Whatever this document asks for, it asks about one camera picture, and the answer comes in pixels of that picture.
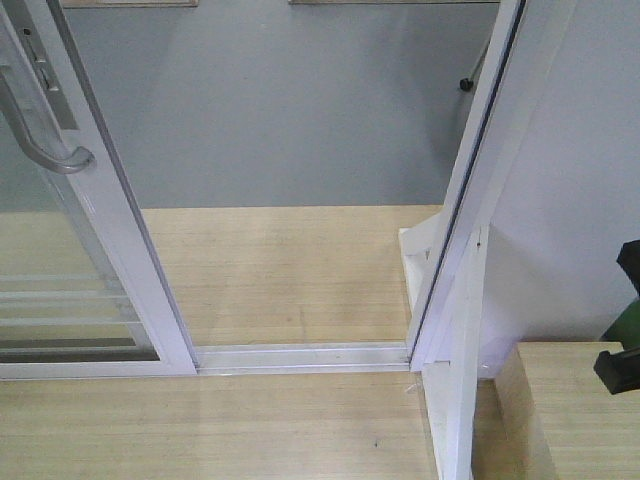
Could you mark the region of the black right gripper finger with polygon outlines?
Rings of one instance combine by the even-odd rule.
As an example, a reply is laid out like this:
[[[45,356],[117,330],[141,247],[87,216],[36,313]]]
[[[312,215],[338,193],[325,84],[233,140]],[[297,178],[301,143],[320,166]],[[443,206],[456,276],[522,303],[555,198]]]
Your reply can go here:
[[[624,350],[615,354],[601,351],[595,361],[594,371],[612,394],[639,389],[639,349]]]
[[[617,263],[627,275],[636,292],[640,294],[640,240],[622,245]]]

